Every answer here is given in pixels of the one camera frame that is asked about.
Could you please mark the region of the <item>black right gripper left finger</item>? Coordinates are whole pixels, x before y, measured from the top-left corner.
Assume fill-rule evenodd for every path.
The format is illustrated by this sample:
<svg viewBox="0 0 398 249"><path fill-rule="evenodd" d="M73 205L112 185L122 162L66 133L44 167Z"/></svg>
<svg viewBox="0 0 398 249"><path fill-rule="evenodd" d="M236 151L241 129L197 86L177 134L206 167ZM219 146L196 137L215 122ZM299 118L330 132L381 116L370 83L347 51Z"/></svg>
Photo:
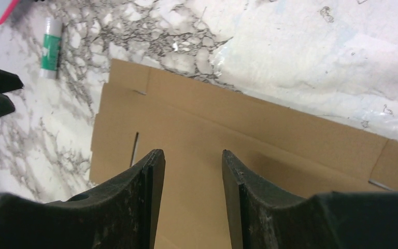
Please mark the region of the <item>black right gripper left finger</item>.
<svg viewBox="0 0 398 249"><path fill-rule="evenodd" d="M153 248L164 172L164 153L154 149L67 201L0 193L0 248Z"/></svg>

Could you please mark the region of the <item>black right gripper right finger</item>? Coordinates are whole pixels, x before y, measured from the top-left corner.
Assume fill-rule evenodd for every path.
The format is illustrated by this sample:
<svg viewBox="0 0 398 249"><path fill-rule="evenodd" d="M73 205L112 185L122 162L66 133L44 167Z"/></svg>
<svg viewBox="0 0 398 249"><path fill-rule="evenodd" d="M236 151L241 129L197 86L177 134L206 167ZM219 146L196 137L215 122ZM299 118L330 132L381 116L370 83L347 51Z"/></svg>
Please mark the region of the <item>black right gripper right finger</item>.
<svg viewBox="0 0 398 249"><path fill-rule="evenodd" d="M398 191L292 194L231 151L222 179L232 248L398 248Z"/></svg>

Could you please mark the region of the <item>brown cardboard box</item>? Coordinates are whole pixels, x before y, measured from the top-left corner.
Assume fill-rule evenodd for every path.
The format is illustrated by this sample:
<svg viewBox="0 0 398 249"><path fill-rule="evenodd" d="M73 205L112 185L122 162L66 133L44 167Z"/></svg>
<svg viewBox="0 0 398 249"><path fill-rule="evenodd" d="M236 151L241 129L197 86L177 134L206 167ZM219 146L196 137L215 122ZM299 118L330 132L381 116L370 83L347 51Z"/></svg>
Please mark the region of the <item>brown cardboard box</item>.
<svg viewBox="0 0 398 249"><path fill-rule="evenodd" d="M114 59L92 136L102 183L153 149L166 167L156 248L229 248L222 152L299 196L398 190L398 141Z"/></svg>

